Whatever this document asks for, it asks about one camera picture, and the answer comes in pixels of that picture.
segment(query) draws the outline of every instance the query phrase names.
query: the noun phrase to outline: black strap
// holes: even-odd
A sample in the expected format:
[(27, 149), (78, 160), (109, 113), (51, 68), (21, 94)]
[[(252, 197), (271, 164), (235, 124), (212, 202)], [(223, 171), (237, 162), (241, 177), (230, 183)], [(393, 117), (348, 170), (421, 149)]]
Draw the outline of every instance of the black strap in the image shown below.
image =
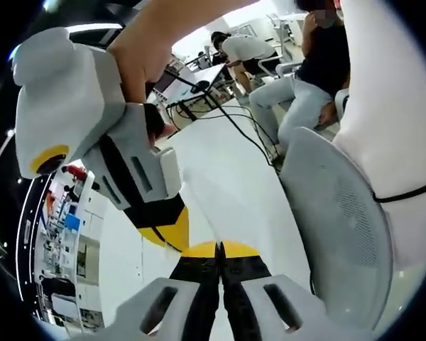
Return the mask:
[(416, 190), (412, 190), (410, 192), (407, 192), (407, 193), (394, 195), (393, 197), (378, 198), (378, 197), (376, 197), (375, 193), (373, 193), (372, 196), (373, 196), (373, 199), (376, 202), (385, 203), (385, 202), (394, 202), (394, 201), (410, 199), (411, 197), (416, 197), (416, 196), (424, 194), (424, 193), (426, 193), (426, 185), (421, 187), (421, 188), (418, 188)]

